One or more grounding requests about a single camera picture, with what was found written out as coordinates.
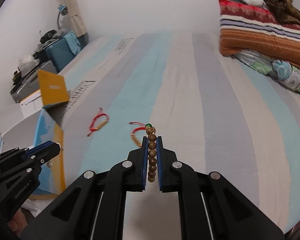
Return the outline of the person's left hand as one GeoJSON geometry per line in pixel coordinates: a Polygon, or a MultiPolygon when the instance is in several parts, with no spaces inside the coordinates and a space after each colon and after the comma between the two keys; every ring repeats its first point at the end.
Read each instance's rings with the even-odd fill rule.
{"type": "Polygon", "coordinates": [[[22,231],[27,226],[26,217],[21,209],[15,213],[12,219],[7,223],[8,227],[14,232],[18,237],[21,235],[22,231]]]}

